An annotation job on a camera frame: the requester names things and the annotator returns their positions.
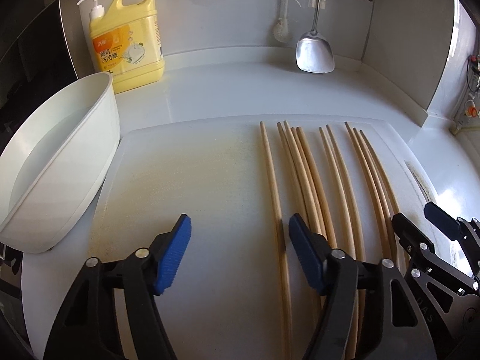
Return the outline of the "wooden chopstick eight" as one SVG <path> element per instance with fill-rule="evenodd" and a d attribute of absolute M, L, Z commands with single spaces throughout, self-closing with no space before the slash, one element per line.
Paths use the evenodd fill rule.
<path fill-rule="evenodd" d="M 400 245 L 399 240 L 394 233 L 394 229 L 391 221 L 393 215 L 400 211 L 400 206 L 395 196 L 394 190 L 392 189 L 389 177 L 386 174 L 384 166 L 382 165 L 380 159 L 378 158 L 377 153 L 374 150 L 374 147 L 372 146 L 369 139 L 366 137 L 365 133 L 362 130 L 360 130 L 360 136 L 363 143 L 366 144 L 368 148 L 368 152 L 373 159 L 374 169 L 377 171 L 377 174 L 379 177 L 380 187 L 385 197 L 386 208 L 384 210 L 384 216 L 386 221 L 386 227 L 388 230 L 389 242 L 391 243 L 392 255 L 396 259 L 400 273 L 404 275 L 408 268 L 409 256 Z"/>

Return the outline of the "wooden chopstick four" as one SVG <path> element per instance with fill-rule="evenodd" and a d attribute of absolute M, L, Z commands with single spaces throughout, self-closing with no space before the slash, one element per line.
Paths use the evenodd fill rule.
<path fill-rule="evenodd" d="M 322 141 L 325 145 L 325 152 L 329 161 L 330 170 L 333 174 L 334 179 L 334 186 L 337 188 L 338 193 L 338 205 L 339 205 L 339 213 L 342 220 L 342 233 L 343 233 L 343 246 L 342 249 L 348 253 L 348 255 L 352 258 L 356 257 L 356 250 L 355 250 L 355 243 L 352 233 L 352 222 L 350 218 L 350 213 L 347 205 L 346 194 L 343 189 L 343 182 L 341 179 L 341 175 L 338 169 L 337 161 L 335 159 L 334 152 L 332 150 L 330 141 L 322 127 L 319 127 L 320 136 Z M 357 338 L 358 338 L 358 327 L 359 327 L 359 302 L 358 302 L 358 293 L 355 293 L 355 303 L 353 307 L 353 315 L 352 315 L 352 327 L 350 330 L 350 336 L 347 342 L 346 348 L 346 359 L 354 359 L 356 356 L 356 346 L 357 346 Z"/>

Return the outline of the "wooden chopstick one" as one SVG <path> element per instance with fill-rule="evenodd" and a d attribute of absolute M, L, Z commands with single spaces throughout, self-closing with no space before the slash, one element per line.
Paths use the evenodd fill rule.
<path fill-rule="evenodd" d="M 297 172 L 297 175 L 298 175 L 298 180 L 299 180 L 299 183 L 300 183 L 300 186 L 301 186 L 301 189 L 302 189 L 302 192 L 303 192 L 303 196 L 304 196 L 304 203 L 305 203 L 305 208 L 306 208 L 306 212 L 307 212 L 307 219 L 303 219 L 302 216 L 301 216 L 301 219 L 307 224 L 308 228 L 311 228 L 308 216 L 312 215 L 312 211 L 310 211 L 309 208 L 308 208 L 309 197 L 306 194 L 306 192 L 307 192 L 307 180 L 306 180 L 305 174 L 303 173 L 302 161 L 301 161 L 301 158 L 300 158 L 300 155 L 299 155 L 299 150 L 296 147 L 294 136 L 293 136 L 292 132 L 290 131 L 290 126 L 288 125 L 286 120 L 284 121 L 282 126 L 285 130 L 285 133 L 286 133 L 286 138 L 287 138 L 287 141 L 288 141 L 288 144 L 289 144 L 289 150 L 290 150 L 290 153 L 292 155 L 293 161 L 295 163 L 295 168 L 296 168 L 296 172 Z"/>

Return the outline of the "wooden chopstick five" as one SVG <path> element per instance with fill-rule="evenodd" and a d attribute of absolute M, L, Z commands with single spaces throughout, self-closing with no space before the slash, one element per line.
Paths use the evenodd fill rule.
<path fill-rule="evenodd" d="M 352 181 L 341 150 L 338 147 L 336 137 L 329 125 L 326 125 L 326 129 L 329 133 L 329 140 L 334 148 L 334 163 L 339 172 L 339 187 L 343 193 L 343 201 L 345 202 L 344 205 L 346 206 L 346 224 L 344 225 L 344 228 L 346 230 L 348 253 L 352 258 L 359 258 L 362 260 L 365 257 L 365 242 L 360 219 L 360 211 L 356 203 Z M 354 359 L 356 356 L 356 349 L 358 340 L 360 339 L 364 311 L 365 291 L 357 290 L 355 295 L 354 315 L 352 317 L 352 328 L 346 350 L 346 357 L 348 359 Z"/>

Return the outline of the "wooden chopstick two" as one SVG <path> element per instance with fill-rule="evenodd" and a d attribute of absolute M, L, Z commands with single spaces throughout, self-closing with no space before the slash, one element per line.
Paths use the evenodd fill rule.
<path fill-rule="evenodd" d="M 321 213 L 320 203 L 317 196 L 317 190 L 312 178 L 312 173 L 307 161 L 307 157 L 304 152 L 304 147 L 302 146 L 302 142 L 299 138 L 299 134 L 297 130 L 294 127 L 292 127 L 290 131 L 294 136 L 295 144 L 302 161 L 303 173 L 305 174 L 305 177 L 307 180 L 306 194 L 308 195 L 309 200 L 305 198 L 305 201 L 307 201 L 309 210 L 312 211 L 312 214 L 308 216 L 309 223 L 312 226 L 312 231 L 314 231 L 315 233 L 321 234 L 322 236 L 326 236 L 326 226 Z"/>

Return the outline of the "wooden chopstick three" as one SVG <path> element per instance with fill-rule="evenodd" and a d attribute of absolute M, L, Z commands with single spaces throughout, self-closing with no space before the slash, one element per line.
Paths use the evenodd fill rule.
<path fill-rule="evenodd" d="M 323 225 L 325 228 L 326 239 L 329 242 L 330 246 L 333 249 L 336 249 L 338 247 L 338 243 L 335 235 L 335 228 L 334 228 L 332 216 L 329 210 L 329 204 L 326 200 L 326 192 L 320 178 L 320 173 L 318 171 L 317 164 L 315 162 L 315 159 L 313 158 L 312 151 L 310 149 L 306 134 L 304 133 L 303 129 L 301 127 L 297 127 L 296 132 L 298 133 L 298 137 L 304 149 L 308 167 L 311 172 L 313 182 L 315 184 L 316 195 L 319 201 L 320 212 L 321 212 L 321 221 L 323 222 Z"/>

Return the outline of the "wooden chopstick seven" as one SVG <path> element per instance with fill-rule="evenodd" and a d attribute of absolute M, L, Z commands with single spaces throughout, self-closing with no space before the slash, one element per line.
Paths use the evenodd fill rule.
<path fill-rule="evenodd" d="M 388 250 L 390 252 L 390 257 L 394 262 L 398 261 L 398 249 L 397 249 L 397 244 L 395 240 L 395 234 L 393 233 L 393 229 L 391 226 L 391 216 L 390 216 L 390 210 L 387 204 L 386 200 L 386 195 L 383 189 L 382 182 L 380 181 L 380 176 L 378 174 L 377 168 L 374 164 L 374 158 L 373 155 L 371 155 L 369 148 L 367 147 L 367 144 L 365 143 L 365 139 L 360 135 L 361 132 L 359 132 L 355 127 L 353 128 L 353 132 L 355 134 L 355 137 L 357 138 L 359 144 L 360 144 L 360 149 L 362 150 L 368 169 L 370 170 L 370 173 L 373 177 L 373 185 L 374 189 L 377 192 L 377 202 L 380 207 L 380 218 L 381 218 L 381 228 L 382 228 L 382 238 L 385 240 L 385 242 L 388 244 Z"/>

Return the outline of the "wooden chopstick six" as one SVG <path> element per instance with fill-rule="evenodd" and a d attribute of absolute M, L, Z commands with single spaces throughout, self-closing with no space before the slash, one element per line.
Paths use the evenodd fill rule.
<path fill-rule="evenodd" d="M 373 179 L 373 177 L 370 173 L 370 170 L 368 169 L 368 166 L 367 166 L 367 163 L 366 163 L 366 160 L 365 160 L 365 156 L 364 156 L 362 150 L 360 149 L 360 144 L 359 144 L 359 142 L 358 142 L 358 140 L 357 140 L 357 138 L 356 138 L 356 136 L 353 132 L 353 127 L 351 127 L 348 122 L 345 122 L 345 125 L 346 125 L 346 129 L 347 129 L 347 131 L 350 135 L 350 138 L 352 140 L 352 143 L 355 147 L 357 157 L 359 158 L 360 164 L 361 164 L 361 166 L 363 168 L 363 171 L 364 171 L 364 177 L 365 177 L 366 182 L 367 182 L 368 191 L 370 193 L 375 218 L 376 218 L 376 221 L 377 221 L 380 241 L 381 241 L 381 245 L 382 245 L 382 255 L 383 255 L 384 258 L 389 258 L 390 257 L 390 252 L 388 250 L 388 244 L 383 239 L 383 231 L 382 231 L 382 228 L 381 228 L 382 223 L 381 223 L 381 218 L 380 218 L 380 215 L 379 215 L 380 214 L 380 207 L 379 207 L 377 199 L 376 199 L 377 192 L 374 189 L 374 179 Z"/>

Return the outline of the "white cutting board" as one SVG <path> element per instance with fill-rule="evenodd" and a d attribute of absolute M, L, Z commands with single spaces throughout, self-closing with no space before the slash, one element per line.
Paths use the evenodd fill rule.
<path fill-rule="evenodd" d="M 346 246 L 342 214 L 319 127 L 333 131 L 352 180 L 360 211 L 366 261 L 383 257 L 379 229 L 364 173 L 344 119 L 267 115 L 206 119 L 143 128 L 122 138 L 106 174 L 86 257 L 103 263 L 128 257 L 191 218 L 192 233 L 172 286 L 155 301 L 178 359 L 285 359 L 281 285 L 272 200 L 260 119 L 264 120 L 286 232 L 293 336 L 291 359 L 302 359 L 317 324 L 314 291 L 290 244 L 288 219 L 298 194 L 277 122 L 301 126 L 324 185 L 340 247 Z M 425 219 L 425 193 L 437 193 L 402 137 L 376 119 L 354 118 L 388 174 L 401 211 L 451 261 L 449 240 Z"/>

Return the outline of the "red emergency stop button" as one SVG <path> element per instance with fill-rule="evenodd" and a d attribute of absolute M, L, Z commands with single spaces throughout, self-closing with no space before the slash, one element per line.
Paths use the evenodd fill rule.
<path fill-rule="evenodd" d="M 476 118 L 479 116 L 479 109 L 476 106 L 467 106 L 465 115 L 469 118 Z"/>

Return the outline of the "white round basin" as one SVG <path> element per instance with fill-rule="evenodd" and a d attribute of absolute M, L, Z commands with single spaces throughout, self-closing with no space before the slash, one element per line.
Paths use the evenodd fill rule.
<path fill-rule="evenodd" d="M 94 199 L 119 143 L 110 74 L 46 100 L 1 153 L 1 243 L 29 254 L 58 244 Z"/>

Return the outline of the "steel spatula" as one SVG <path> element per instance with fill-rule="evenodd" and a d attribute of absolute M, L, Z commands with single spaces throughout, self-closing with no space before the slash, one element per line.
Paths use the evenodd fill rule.
<path fill-rule="evenodd" d="M 315 0 L 311 29 L 299 38 L 295 49 L 297 67 L 303 72 L 326 74 L 335 69 L 335 58 L 328 41 L 318 31 L 320 0 Z"/>

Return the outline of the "yellow dish soap bottle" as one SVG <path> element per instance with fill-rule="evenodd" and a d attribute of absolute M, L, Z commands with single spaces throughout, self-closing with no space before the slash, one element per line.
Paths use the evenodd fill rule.
<path fill-rule="evenodd" d="M 77 5 L 88 0 L 79 0 Z M 113 77 L 116 94 L 157 82 L 164 74 L 155 0 L 90 0 L 89 35 L 101 72 Z"/>

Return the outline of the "white long-handled brush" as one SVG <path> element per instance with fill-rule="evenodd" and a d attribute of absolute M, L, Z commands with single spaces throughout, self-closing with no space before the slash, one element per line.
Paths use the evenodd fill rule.
<path fill-rule="evenodd" d="M 283 44 L 286 44 L 290 39 L 288 6 L 289 0 L 280 0 L 279 16 L 272 28 L 273 37 Z"/>

